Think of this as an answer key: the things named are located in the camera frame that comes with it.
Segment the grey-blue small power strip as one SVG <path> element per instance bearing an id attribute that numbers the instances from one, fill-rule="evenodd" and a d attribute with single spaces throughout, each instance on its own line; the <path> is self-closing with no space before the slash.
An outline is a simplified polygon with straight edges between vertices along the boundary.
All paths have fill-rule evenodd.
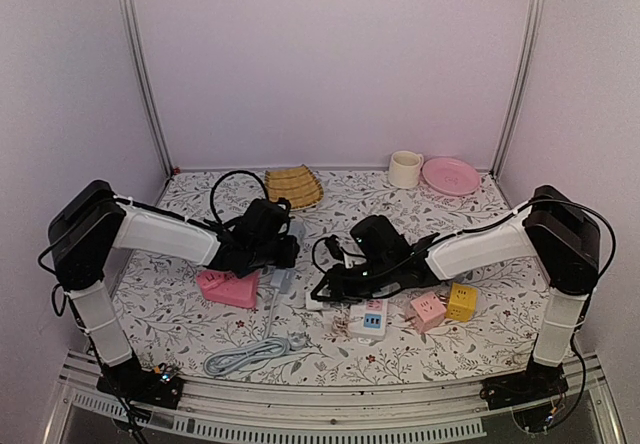
<path id="1" fill-rule="evenodd" d="M 286 254 L 284 266 L 276 267 L 272 275 L 270 285 L 280 293 L 288 293 L 294 277 L 294 269 L 297 257 L 300 253 L 305 236 L 304 224 L 300 221 L 293 221 L 290 224 L 286 238 L 290 244 L 290 250 Z"/>

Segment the pink triangular power strip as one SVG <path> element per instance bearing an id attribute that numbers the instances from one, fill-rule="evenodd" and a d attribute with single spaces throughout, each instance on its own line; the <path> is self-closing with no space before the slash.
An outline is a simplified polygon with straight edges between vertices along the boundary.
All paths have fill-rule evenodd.
<path id="1" fill-rule="evenodd" d="M 233 273 L 205 270 L 196 276 L 205 300 L 242 309 L 256 306 L 258 283 L 258 272 L 238 278 Z"/>

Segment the white power strip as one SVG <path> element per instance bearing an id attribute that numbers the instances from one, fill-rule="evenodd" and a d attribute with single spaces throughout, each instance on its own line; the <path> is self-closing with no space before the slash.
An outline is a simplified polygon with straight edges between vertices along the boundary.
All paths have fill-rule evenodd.
<path id="1" fill-rule="evenodd" d="M 353 304 L 349 308 L 347 330 L 350 337 L 382 341 L 386 336 L 388 302 L 371 299 Z"/>

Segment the pink cube socket adapter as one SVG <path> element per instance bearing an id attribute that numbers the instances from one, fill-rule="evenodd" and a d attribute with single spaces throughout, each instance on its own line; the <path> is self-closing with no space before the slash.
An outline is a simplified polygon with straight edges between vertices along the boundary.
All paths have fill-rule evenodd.
<path id="1" fill-rule="evenodd" d="M 419 334 L 425 334 L 445 320 L 446 307 L 432 291 L 412 299 L 405 309 L 405 321 Z"/>

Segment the yellow cube socket adapter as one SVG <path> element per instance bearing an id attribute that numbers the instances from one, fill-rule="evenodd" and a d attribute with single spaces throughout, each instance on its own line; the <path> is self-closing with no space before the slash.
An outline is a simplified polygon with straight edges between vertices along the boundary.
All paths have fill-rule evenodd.
<path id="1" fill-rule="evenodd" d="M 446 306 L 445 318 L 468 322 L 474 315 L 478 291 L 474 287 L 453 283 Z"/>

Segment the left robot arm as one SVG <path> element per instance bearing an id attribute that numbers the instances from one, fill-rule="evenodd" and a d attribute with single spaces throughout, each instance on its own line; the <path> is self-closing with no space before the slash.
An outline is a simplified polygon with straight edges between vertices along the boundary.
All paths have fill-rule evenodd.
<path id="1" fill-rule="evenodd" d="M 285 201 L 255 199 L 242 215 L 223 223 L 140 203 L 94 180 L 49 224 L 43 253 L 52 260 L 46 269 L 69 298 L 79 328 L 111 367 L 111 383 L 126 397 L 138 398 L 149 379 L 131 362 L 134 350 L 105 283 L 115 255 L 142 252 L 243 278 L 265 267 L 294 267 L 300 245 L 291 229 Z"/>

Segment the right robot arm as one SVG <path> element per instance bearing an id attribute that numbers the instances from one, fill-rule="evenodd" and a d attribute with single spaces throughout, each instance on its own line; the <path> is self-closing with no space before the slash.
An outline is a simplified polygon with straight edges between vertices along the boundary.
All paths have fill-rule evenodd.
<path id="1" fill-rule="evenodd" d="M 317 265 L 310 292 L 316 302 L 357 303 L 387 299 L 404 290 L 430 288 L 498 264 L 526 262 L 541 273 L 546 308 L 531 350 L 535 363 L 517 379 L 517 391 L 537 400 L 556 381 L 588 303 L 617 252 L 617 235 L 596 210 L 550 185 L 492 221 L 409 242 L 383 215 L 351 230 L 362 261 L 348 267 Z"/>

